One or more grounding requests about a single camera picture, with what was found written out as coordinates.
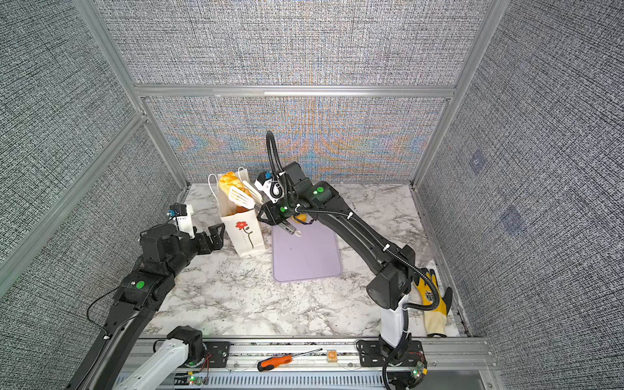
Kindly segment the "white food tongs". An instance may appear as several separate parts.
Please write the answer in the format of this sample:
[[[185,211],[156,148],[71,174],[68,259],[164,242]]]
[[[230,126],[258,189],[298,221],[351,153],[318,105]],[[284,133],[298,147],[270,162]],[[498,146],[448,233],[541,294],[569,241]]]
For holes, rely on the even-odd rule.
[[[235,203],[237,206],[245,207],[247,209],[251,209],[254,206],[256,211],[261,210],[261,206],[264,204],[262,195],[255,190],[247,181],[242,181],[245,188],[248,189],[250,195],[248,195],[245,191],[240,190],[237,186],[233,185],[229,188],[227,194],[228,199]],[[294,235],[297,237],[301,237],[302,233],[295,229],[295,227],[290,224],[290,222],[285,221],[279,224],[284,231],[286,231],[290,235]]]

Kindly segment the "white floral paper bag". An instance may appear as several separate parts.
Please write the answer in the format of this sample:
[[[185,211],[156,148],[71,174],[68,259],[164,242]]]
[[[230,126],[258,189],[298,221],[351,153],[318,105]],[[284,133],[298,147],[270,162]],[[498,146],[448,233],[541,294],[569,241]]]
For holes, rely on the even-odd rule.
[[[249,183],[250,177],[244,167],[239,167],[234,173],[241,181],[245,180]],[[209,187],[217,202],[219,217],[225,225],[225,230],[235,251],[242,257],[263,252],[265,243],[254,206],[251,207],[250,211],[237,214],[237,205],[230,201],[218,186],[219,177],[221,175],[209,175]]]

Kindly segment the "twisted braided bread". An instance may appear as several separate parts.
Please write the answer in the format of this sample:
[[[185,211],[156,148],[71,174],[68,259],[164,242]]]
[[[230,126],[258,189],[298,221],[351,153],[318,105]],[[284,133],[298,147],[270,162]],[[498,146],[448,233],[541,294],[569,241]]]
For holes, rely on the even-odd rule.
[[[234,172],[228,172],[221,175],[221,177],[219,177],[218,186],[226,195],[229,195],[231,188],[236,188],[245,195],[251,196],[250,191],[245,187],[241,179]]]

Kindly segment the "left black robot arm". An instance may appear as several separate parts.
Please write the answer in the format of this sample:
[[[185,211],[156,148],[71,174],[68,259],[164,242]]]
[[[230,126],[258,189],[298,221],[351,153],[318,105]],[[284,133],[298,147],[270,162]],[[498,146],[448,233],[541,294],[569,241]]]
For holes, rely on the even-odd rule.
[[[161,224],[140,233],[142,255],[113,295],[100,334],[66,386],[67,389],[111,389],[141,333],[159,311],[175,278],[198,255],[224,246],[225,226],[207,232],[183,232]]]

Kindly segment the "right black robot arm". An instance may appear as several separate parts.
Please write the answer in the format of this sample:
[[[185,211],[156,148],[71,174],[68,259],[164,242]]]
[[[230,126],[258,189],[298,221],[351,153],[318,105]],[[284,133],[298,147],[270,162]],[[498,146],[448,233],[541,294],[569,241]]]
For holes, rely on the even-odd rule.
[[[399,361],[409,348],[408,310],[434,311],[442,301],[432,277],[416,267],[411,247],[400,248],[375,231],[329,183],[312,183],[296,162],[284,166],[271,131],[266,133],[266,147],[271,173],[284,194],[260,207],[258,221],[277,226],[307,214],[354,249],[375,275],[367,294],[387,317],[382,321],[380,354],[387,362]]]

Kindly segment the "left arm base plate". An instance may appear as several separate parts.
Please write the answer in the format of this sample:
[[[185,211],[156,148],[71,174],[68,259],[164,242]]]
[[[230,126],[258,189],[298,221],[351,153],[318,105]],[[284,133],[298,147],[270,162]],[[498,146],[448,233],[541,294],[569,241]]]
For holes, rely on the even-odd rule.
[[[204,357],[198,364],[200,368],[227,367],[231,343],[229,341],[204,341]]]

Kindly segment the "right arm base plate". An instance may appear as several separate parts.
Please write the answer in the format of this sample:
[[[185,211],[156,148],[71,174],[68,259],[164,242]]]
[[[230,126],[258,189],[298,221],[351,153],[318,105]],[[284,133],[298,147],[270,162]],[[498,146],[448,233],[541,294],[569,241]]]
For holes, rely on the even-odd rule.
[[[362,367],[383,367],[388,360],[393,347],[381,339],[377,340],[359,340],[356,342],[359,362]],[[399,349],[399,352],[391,360],[391,367],[417,367],[422,364],[427,368],[427,359],[425,357],[423,346],[420,341],[409,339],[409,341]]]

